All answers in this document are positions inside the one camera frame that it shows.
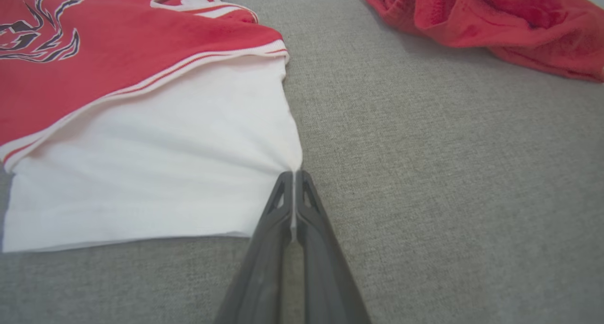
red fabric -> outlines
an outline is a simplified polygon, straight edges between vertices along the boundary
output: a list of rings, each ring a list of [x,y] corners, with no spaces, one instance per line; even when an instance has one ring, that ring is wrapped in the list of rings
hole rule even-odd
[[[367,0],[387,24],[449,47],[604,82],[604,10],[588,0]]]
[[[208,18],[152,8],[150,1],[0,0],[0,146],[190,56],[281,40],[279,32],[250,23],[244,9]],[[21,47],[32,26],[40,26],[39,36]],[[58,33],[50,50],[40,50]],[[59,49],[65,50],[52,57]]]

gray fabric surface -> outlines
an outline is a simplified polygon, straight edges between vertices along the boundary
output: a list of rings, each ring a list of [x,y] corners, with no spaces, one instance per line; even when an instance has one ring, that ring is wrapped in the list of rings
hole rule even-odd
[[[602,322],[602,85],[399,34],[363,0],[226,1],[285,37],[304,167],[375,324]],[[245,249],[3,255],[0,322],[210,323]],[[284,323],[300,322],[287,255]]]

